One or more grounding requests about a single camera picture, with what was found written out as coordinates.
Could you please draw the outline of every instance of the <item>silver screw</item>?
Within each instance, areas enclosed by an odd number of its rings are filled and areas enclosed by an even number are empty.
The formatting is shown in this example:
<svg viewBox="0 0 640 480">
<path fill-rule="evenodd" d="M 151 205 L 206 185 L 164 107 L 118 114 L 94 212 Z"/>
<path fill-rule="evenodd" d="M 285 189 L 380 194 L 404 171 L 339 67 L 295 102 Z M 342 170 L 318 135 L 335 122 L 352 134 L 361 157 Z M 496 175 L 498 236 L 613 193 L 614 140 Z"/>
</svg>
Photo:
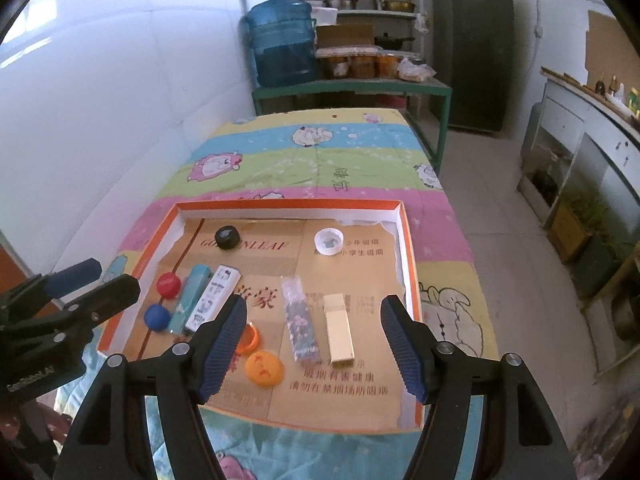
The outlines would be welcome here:
<svg viewBox="0 0 640 480">
<path fill-rule="evenodd" d="M 122 364 L 122 356 L 120 354 L 114 354 L 107 359 L 107 366 L 111 368 L 117 368 Z"/>
<path fill-rule="evenodd" d="M 441 354 L 449 355 L 453 354 L 455 346 L 453 346 L 453 343 L 450 343 L 449 341 L 440 341 L 436 348 Z"/>
<path fill-rule="evenodd" d="M 511 366 L 520 366 L 522 364 L 522 357 L 520 357 L 518 354 L 505 354 L 504 360 L 507 361 Z"/>
<path fill-rule="evenodd" d="M 171 348 L 171 352 L 176 355 L 185 355 L 190 350 L 189 343 L 178 343 Z"/>
</svg>

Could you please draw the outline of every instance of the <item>orange ring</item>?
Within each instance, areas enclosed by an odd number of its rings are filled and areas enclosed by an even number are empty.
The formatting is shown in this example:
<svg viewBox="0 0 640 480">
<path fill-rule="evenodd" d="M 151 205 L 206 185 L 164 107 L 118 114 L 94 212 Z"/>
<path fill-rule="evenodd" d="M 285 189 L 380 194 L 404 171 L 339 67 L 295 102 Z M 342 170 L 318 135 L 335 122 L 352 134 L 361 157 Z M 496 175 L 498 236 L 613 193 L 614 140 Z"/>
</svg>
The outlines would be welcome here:
<svg viewBox="0 0 640 480">
<path fill-rule="evenodd" d="M 260 344 L 260 333 L 253 323 L 249 322 L 242 330 L 240 341 L 236 347 L 236 354 L 249 355 L 255 352 Z"/>
</svg>

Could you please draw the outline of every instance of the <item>wooden crate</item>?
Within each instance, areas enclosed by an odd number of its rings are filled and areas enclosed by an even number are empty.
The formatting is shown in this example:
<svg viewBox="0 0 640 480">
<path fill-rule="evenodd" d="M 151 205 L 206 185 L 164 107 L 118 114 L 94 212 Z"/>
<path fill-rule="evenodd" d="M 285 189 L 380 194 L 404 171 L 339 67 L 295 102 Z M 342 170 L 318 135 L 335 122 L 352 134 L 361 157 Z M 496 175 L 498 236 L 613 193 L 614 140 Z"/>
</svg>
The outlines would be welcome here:
<svg viewBox="0 0 640 480">
<path fill-rule="evenodd" d="M 560 202 L 558 211 L 546 237 L 553 244 L 562 263 L 571 261 L 586 245 L 592 233 L 565 203 Z"/>
</svg>

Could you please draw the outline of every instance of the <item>brown stripe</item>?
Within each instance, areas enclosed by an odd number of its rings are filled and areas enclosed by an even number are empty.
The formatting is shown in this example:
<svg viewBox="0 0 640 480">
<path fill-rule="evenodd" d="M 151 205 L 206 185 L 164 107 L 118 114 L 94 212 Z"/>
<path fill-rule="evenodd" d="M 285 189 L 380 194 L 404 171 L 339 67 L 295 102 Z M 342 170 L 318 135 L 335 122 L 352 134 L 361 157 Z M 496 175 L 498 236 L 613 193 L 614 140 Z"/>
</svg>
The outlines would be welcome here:
<svg viewBox="0 0 640 480">
<path fill-rule="evenodd" d="M 178 267 L 180 267 L 180 264 L 184 260 L 184 257 L 187 255 L 187 253 L 191 249 L 191 246 L 193 245 L 196 237 L 200 233 L 200 230 L 202 229 L 202 225 L 203 224 L 204 224 L 204 218 L 202 220 L 200 220 L 200 223 L 198 224 L 198 227 L 193 232 L 193 236 L 191 237 L 191 240 L 189 240 L 189 243 L 184 248 L 184 251 L 180 255 L 180 258 L 178 258 L 178 260 L 176 261 L 176 263 L 174 265 L 174 269 L 172 270 L 172 272 L 175 272 L 176 270 L 178 270 Z M 164 302 L 164 298 L 160 297 L 160 301 L 158 302 L 158 304 L 162 305 L 163 302 Z M 145 335 L 145 339 L 142 342 L 142 346 L 140 347 L 140 352 L 138 353 L 138 360 L 142 359 L 142 354 L 145 352 L 146 344 L 149 342 L 149 338 L 150 337 L 151 337 L 151 330 L 147 330 L 146 331 L 146 335 Z"/>
</svg>

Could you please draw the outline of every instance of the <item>pink stripe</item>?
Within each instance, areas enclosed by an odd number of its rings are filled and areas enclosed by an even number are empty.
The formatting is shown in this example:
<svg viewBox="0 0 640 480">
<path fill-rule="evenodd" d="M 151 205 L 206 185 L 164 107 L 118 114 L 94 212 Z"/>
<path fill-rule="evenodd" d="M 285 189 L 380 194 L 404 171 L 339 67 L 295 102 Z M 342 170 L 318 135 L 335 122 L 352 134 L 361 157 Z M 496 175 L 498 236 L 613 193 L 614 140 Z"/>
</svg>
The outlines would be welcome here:
<svg viewBox="0 0 640 480">
<path fill-rule="evenodd" d="M 133 225 L 120 245 L 121 251 L 141 251 L 160 225 L 169 209 L 177 202 L 194 200 L 237 200 L 263 198 L 277 193 L 286 198 L 367 198 L 374 200 L 402 200 L 406 208 L 418 262 L 473 262 L 471 249 L 458 226 L 456 215 L 446 195 L 439 190 L 380 189 L 353 187 L 348 190 L 332 187 L 287 187 L 282 189 L 242 190 L 238 192 L 210 192 L 200 196 L 172 196 L 153 202 Z"/>
</svg>

